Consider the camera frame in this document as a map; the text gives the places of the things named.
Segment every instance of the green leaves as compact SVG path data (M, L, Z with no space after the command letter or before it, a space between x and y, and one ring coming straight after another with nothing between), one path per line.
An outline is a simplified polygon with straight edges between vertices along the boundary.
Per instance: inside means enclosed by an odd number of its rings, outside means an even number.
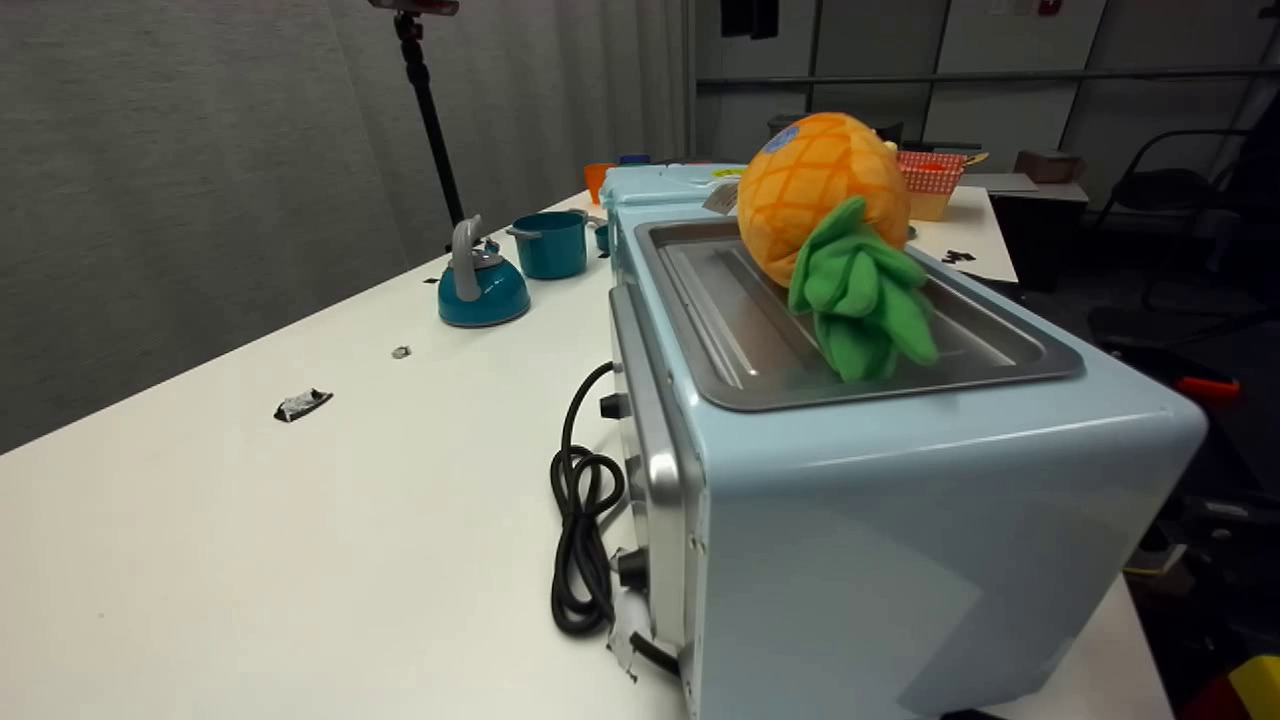
M864 225L864 199L830 208L799 249L786 304L843 383L884 379L896 358L937 364L925 267Z

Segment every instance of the power cord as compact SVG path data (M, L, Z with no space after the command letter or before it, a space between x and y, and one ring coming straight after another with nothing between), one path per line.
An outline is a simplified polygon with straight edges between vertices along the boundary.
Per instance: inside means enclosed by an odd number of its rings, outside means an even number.
M616 371L616 364L593 366L593 377L572 391L559 424L559 453L551 455L551 494L559 509L551 621L563 635L595 635L612 622L603 527L623 509L623 468L612 455L572 442L574 413L606 371Z

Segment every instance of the plush pineapple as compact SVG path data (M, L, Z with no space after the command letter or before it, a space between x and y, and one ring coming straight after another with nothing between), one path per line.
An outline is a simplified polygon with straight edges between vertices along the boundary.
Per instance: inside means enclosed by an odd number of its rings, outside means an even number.
M736 186L736 225L843 383L937 364L927 274L905 252L909 186L869 125L816 110L776 131Z

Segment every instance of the toaster top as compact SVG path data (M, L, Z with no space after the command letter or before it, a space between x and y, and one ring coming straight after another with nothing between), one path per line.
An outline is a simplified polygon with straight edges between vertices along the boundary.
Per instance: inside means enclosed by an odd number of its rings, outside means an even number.
M941 364L901 364L887 379L841 383L816 353L811 326L756 273L733 221L648 225L635 232L635 249L656 274L659 307L677 326L696 391L727 413L1035 383L1082 371L1066 345L962 292L925 258Z

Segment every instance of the toaster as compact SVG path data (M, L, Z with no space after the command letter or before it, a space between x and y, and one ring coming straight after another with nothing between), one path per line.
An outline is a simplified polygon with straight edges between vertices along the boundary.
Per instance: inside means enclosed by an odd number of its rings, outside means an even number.
M1200 409L925 256L941 364L841 383L702 208L722 177L603 186L629 494L686 717L1035 693L1200 448Z

